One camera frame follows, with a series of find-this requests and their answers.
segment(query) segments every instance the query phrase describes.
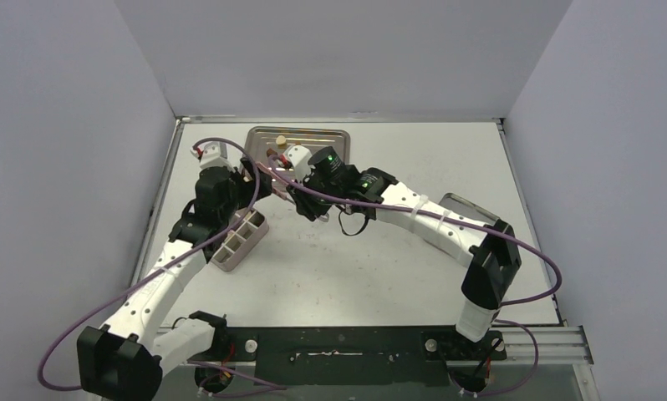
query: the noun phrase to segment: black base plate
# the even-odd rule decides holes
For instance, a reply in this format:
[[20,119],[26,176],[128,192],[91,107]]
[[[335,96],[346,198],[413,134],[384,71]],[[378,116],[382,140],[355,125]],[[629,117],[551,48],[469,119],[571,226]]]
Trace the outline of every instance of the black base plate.
[[[258,378],[282,385],[373,385],[417,382],[449,385],[448,361],[481,361],[500,332],[488,332],[472,343],[453,326],[422,327],[229,327],[235,343],[233,362],[257,361]],[[247,353],[245,342],[257,341]],[[425,350],[435,339],[439,352]],[[223,355],[201,354],[196,359],[221,360]],[[506,358],[494,352],[491,359]]]

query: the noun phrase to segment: white wall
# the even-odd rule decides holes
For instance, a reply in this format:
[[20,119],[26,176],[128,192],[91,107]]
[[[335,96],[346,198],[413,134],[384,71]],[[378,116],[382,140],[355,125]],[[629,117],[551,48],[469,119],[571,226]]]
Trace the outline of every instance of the white wall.
[[667,400],[667,0],[575,0],[506,123],[604,400]]
[[116,0],[176,114],[511,110],[571,0]]
[[129,282],[173,124],[112,2],[0,0],[0,399],[74,399],[38,359]]

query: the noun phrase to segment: zip tie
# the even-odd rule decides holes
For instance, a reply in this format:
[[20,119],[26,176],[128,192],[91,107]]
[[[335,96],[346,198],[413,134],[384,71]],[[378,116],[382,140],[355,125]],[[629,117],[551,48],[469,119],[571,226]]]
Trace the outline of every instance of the zip tie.
[[422,209],[422,206],[424,206],[429,199],[430,198],[428,198],[427,195],[420,195],[420,201],[418,201],[417,205],[412,208],[412,212],[410,213],[410,217],[412,217],[410,219],[410,232],[413,234],[415,234],[415,218],[417,217],[417,212]]
[[185,290],[185,288],[183,287],[183,283],[181,282],[181,279],[176,275],[176,273],[172,272],[171,269],[167,269],[163,266],[158,266],[157,269],[163,271],[165,274],[170,274],[172,277],[174,277],[174,281],[179,283],[179,287],[181,288],[181,292],[183,292],[183,290]]
[[439,235],[440,228],[442,227],[442,223],[444,223],[444,219],[447,218],[451,214],[451,211],[448,209],[445,209],[445,211],[442,213],[442,216],[440,216],[439,221],[437,221],[437,228],[435,228],[435,232],[437,232],[437,247],[442,248],[442,238],[443,236]]

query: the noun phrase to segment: screw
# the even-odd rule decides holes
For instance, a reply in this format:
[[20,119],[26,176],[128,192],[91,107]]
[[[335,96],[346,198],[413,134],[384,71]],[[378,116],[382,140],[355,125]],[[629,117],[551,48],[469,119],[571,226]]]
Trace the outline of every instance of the screw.
[[437,341],[430,338],[425,341],[425,349],[431,353],[437,350]]
[[247,340],[245,342],[245,351],[248,351],[249,353],[254,353],[257,351],[257,341]]

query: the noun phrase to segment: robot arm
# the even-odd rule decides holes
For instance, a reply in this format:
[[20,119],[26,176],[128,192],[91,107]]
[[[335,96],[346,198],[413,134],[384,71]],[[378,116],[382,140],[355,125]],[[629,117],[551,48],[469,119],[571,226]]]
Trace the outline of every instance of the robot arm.
[[[85,391],[113,400],[153,399],[167,373],[227,335],[224,318],[195,312],[175,330],[156,336],[176,299],[220,243],[205,246],[170,269],[164,266],[224,230],[254,195],[253,180],[233,169],[219,146],[208,145],[198,156],[196,198],[186,205],[149,274],[164,272],[131,294],[100,328],[86,327],[78,338]],[[247,159],[241,162],[251,177],[260,174]],[[272,193],[272,182],[260,181],[258,199]]]
[[[479,221],[450,211],[399,182],[392,175],[369,168],[359,172],[354,165],[346,165],[332,147],[312,155],[302,146],[291,146],[284,154],[294,169],[297,181],[317,192],[350,200],[377,203],[383,206],[403,206],[411,213],[389,211],[385,208],[349,207],[347,213],[362,213],[366,219],[387,222],[422,237],[440,248],[462,266],[467,267],[461,290],[466,297],[456,331],[472,342],[477,342],[488,331],[501,302],[520,268],[521,258],[515,244],[476,230],[464,230],[443,220],[449,216],[477,226],[486,226],[513,235],[505,221],[491,215],[467,200],[466,206],[479,211],[488,221]],[[333,205],[301,190],[288,187],[297,204],[297,213],[313,221]],[[442,218],[420,214],[428,211]]]

